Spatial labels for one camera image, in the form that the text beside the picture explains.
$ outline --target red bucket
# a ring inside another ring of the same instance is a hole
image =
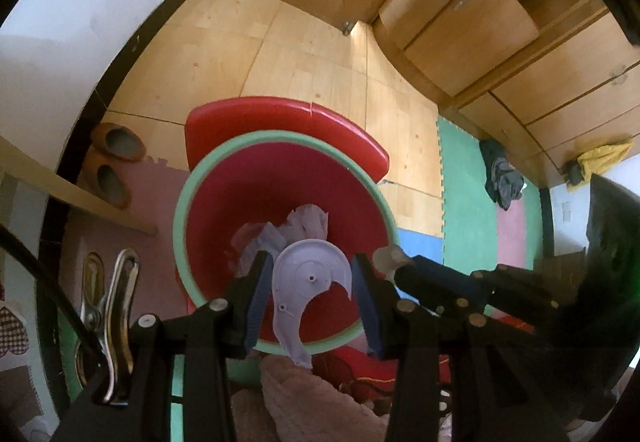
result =
[[[348,259],[398,242],[376,184],[340,151],[299,133],[248,133],[209,153],[180,194],[174,249],[191,300],[200,306],[224,295],[233,277],[230,242],[239,228],[262,222],[279,226],[302,204],[328,213],[327,240]],[[283,353],[272,323],[270,302],[256,348]],[[343,345],[361,332],[356,302],[337,284],[309,303],[300,325],[300,339],[310,353]]]

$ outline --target black cable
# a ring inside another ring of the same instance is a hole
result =
[[[82,321],[78,317],[78,314],[72,307],[69,300],[66,298],[65,293],[60,288],[58,282],[53,278],[42,262],[40,262],[20,240],[11,234],[2,224],[0,224],[0,247],[3,248],[12,258],[15,258],[15,260],[19,262],[29,274],[42,284],[44,291],[49,295],[53,303],[56,304],[66,320],[69,321],[69,324],[71,324],[71,327],[76,332],[79,341],[88,353],[96,358],[100,364],[106,362],[97,337],[95,334],[89,332],[84,324],[82,324]]]

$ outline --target orange slipper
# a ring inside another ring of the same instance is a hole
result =
[[[101,122],[91,132],[95,149],[121,160],[138,162],[145,157],[146,148],[139,136],[126,126]]]
[[[82,172],[89,186],[102,200],[118,209],[129,207],[131,190],[113,169],[110,159],[91,149],[82,163]]]

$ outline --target wooden pole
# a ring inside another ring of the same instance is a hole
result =
[[[158,232],[158,228],[154,224],[117,209],[97,196],[59,177],[2,136],[0,136],[0,172],[36,187],[56,200],[120,226],[135,229],[151,236]]]

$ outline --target silver screw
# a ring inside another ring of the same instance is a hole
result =
[[[399,299],[396,303],[396,308],[401,312],[413,312],[415,310],[415,303],[409,299]]]
[[[473,314],[469,314],[469,322],[478,328],[482,328],[486,324],[486,317],[478,312],[474,312]]]
[[[228,301],[223,297],[213,299],[209,303],[209,308],[214,312],[222,312],[223,310],[226,310],[226,307],[228,306],[229,306]]]
[[[143,316],[140,316],[140,319],[138,319],[138,324],[143,328],[150,328],[156,324],[156,316],[154,316],[153,314],[145,314]]]

